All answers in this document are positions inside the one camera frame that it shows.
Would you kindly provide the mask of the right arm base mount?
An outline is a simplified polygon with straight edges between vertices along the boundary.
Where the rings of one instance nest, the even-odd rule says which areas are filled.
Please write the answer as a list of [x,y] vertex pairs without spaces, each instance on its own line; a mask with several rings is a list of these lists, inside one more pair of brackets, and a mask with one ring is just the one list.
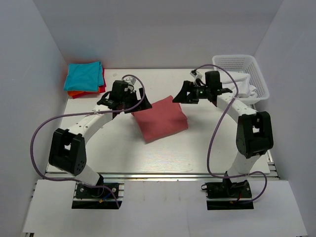
[[222,182],[207,182],[201,186],[206,192],[207,210],[252,210],[252,193],[247,180],[232,183],[230,179]]

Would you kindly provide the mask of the salmon pink t-shirt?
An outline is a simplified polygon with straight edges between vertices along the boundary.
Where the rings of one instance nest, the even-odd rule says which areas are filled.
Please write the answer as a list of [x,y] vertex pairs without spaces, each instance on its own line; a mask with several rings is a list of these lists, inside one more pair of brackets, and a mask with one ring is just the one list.
[[188,129],[188,119],[179,103],[170,95],[152,104],[151,109],[134,112],[133,116],[146,143]]

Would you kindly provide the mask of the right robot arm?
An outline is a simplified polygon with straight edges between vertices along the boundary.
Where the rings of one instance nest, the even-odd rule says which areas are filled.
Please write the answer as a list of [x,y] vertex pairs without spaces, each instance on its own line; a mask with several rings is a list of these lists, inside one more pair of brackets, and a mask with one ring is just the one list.
[[205,72],[205,82],[201,81],[197,70],[192,70],[190,74],[195,80],[184,81],[173,102],[197,104],[199,100],[206,99],[223,110],[222,115],[229,115],[237,123],[237,155],[228,171],[220,176],[220,179],[228,180],[223,184],[223,192],[234,197],[241,191],[240,183],[252,175],[255,162],[274,145],[271,117],[268,112],[248,107],[237,98],[237,92],[224,88],[219,71]]

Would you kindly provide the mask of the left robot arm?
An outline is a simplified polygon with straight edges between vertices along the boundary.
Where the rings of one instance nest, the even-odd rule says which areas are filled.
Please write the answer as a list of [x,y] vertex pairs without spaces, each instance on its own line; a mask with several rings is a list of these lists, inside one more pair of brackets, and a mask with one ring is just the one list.
[[73,176],[87,186],[93,197],[104,192],[103,177],[87,164],[86,144],[104,125],[120,113],[133,113],[152,108],[144,88],[135,90],[137,77],[126,75],[113,82],[111,91],[106,92],[92,112],[67,129],[53,133],[49,164]]

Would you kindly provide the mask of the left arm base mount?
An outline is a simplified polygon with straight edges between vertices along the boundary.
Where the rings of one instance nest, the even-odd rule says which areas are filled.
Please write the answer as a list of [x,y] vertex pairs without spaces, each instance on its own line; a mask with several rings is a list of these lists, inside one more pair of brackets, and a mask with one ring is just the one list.
[[114,210],[119,209],[123,201],[124,183],[105,183],[114,196],[106,188],[89,188],[76,184],[72,209]]

